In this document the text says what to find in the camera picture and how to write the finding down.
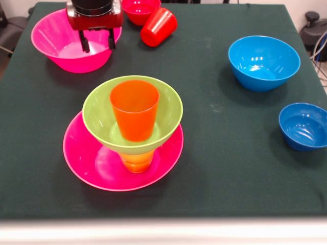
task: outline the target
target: dark blue bowl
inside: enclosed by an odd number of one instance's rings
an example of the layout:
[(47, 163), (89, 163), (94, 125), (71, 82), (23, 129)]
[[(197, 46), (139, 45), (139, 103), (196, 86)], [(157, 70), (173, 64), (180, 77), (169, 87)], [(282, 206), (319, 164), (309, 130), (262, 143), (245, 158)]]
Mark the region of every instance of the dark blue bowl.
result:
[(313, 151), (327, 146), (327, 111), (315, 105), (295, 103), (279, 114), (279, 126), (289, 146)]
[(228, 57), (235, 77), (255, 92), (284, 84), (301, 65), (294, 48), (265, 36), (248, 36), (235, 41), (228, 50)]

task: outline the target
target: yellow cup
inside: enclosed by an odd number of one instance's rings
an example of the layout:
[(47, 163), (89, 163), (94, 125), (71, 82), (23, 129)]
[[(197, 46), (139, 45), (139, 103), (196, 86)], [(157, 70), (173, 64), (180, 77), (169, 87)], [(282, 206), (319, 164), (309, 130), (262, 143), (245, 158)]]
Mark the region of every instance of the yellow cup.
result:
[(140, 155), (126, 155), (118, 153), (124, 166), (132, 173), (142, 173), (150, 166), (154, 150)]

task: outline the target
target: black cylinder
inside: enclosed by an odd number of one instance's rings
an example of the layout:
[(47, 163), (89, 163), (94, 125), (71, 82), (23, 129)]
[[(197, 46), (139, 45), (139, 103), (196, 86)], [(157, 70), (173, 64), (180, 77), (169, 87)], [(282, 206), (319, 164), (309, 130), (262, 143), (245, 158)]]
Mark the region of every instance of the black cylinder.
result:
[(76, 11), (86, 16), (99, 16), (111, 10), (113, 0), (72, 0)]

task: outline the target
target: dark green tablecloth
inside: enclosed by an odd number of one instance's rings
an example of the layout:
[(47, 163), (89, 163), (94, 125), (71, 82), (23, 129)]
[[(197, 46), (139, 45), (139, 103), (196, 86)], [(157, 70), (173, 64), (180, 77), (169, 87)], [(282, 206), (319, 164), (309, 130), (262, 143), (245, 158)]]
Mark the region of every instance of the dark green tablecloth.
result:
[[(326, 215), (327, 151), (289, 149), (278, 128), (287, 104), (327, 108), (323, 87), (290, 16), (279, 5), (165, 5), (178, 29), (146, 47), (126, 21), (108, 63), (77, 75), (61, 70), (31, 44), (34, 24), (64, 8), (37, 4), (0, 82), (0, 218)], [(244, 89), (227, 50), (246, 35), (292, 45), (301, 68), (267, 92)], [(62, 140), (86, 96), (111, 78), (139, 74), (172, 85), (184, 104), (184, 149), (159, 182), (132, 192), (106, 192), (67, 167)]]

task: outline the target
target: green bowl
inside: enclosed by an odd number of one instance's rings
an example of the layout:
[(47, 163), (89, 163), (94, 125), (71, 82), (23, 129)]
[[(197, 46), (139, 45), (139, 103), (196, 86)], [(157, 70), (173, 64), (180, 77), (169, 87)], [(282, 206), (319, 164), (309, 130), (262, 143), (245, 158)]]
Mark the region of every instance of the green bowl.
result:
[[(149, 139), (141, 142), (122, 137), (109, 99), (111, 90), (128, 80), (150, 82), (160, 93), (153, 133)], [(82, 115), (87, 130), (101, 144), (115, 152), (139, 155), (157, 149), (169, 139), (182, 119), (183, 104), (178, 93), (167, 83), (151, 77), (132, 75), (114, 78), (96, 87), (86, 98)]]

